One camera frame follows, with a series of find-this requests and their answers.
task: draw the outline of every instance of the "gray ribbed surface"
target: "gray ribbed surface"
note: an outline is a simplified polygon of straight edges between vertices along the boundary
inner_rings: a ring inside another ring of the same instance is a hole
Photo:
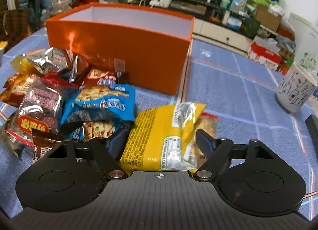
[[[21,229],[226,229],[293,230],[308,222],[296,214],[258,218],[229,207],[212,184],[187,172],[137,172],[111,181],[93,202],[77,210],[44,213],[25,209],[13,221]]]

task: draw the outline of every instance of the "pile of snacks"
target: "pile of snacks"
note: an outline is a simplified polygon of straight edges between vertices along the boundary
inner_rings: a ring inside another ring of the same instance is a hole
[[[203,113],[206,105],[144,110],[135,122],[135,89],[127,73],[96,68],[97,62],[56,48],[15,57],[18,74],[7,79],[0,101],[18,110],[1,129],[0,140],[17,156],[26,145],[34,148],[35,162],[63,139],[87,142],[125,132],[127,143],[115,149],[109,144],[108,150],[127,173],[196,170],[204,163],[195,133],[202,128],[215,137],[217,121]]]

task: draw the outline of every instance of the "drawer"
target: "drawer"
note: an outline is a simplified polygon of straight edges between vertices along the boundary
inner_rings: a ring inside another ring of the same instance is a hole
[[[222,26],[218,26],[205,21],[202,24],[200,34],[246,52],[252,44],[252,40],[250,38],[228,30]]]
[[[194,26],[193,26],[193,32],[195,34],[200,34],[202,25],[203,25],[203,21],[202,20],[195,19],[194,20]]]

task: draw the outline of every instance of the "red label with yellow text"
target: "red label with yellow text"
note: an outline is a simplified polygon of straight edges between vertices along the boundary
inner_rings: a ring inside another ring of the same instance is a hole
[[[49,127],[45,122],[30,118],[25,115],[21,115],[19,117],[18,126],[22,131],[27,133],[32,133],[33,128],[44,132],[49,132]]]

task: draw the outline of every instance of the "plaid cloth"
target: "plaid cloth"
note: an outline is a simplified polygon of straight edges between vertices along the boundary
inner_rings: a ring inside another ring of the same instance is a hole
[[[28,36],[29,9],[0,12],[0,41],[8,41],[4,53]]]

